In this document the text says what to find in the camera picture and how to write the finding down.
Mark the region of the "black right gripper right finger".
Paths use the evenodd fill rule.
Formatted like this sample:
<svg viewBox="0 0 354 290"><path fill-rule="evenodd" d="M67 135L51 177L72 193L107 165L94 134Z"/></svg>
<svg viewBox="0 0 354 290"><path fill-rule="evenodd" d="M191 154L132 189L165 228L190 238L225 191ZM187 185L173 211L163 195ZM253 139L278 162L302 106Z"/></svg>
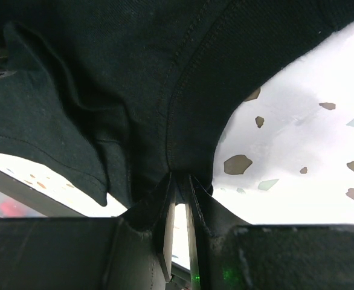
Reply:
<svg viewBox="0 0 354 290"><path fill-rule="evenodd" d="M193 289L354 289L354 225L250 225L185 177Z"/></svg>

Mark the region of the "black t shirt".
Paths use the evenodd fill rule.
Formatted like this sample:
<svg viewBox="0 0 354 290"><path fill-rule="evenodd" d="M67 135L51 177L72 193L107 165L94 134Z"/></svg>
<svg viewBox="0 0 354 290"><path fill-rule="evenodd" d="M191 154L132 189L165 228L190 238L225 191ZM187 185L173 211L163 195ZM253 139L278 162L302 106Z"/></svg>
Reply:
<svg viewBox="0 0 354 290"><path fill-rule="evenodd" d="M212 190L234 110L354 21L354 1L0 1L0 153L131 207Z"/></svg>

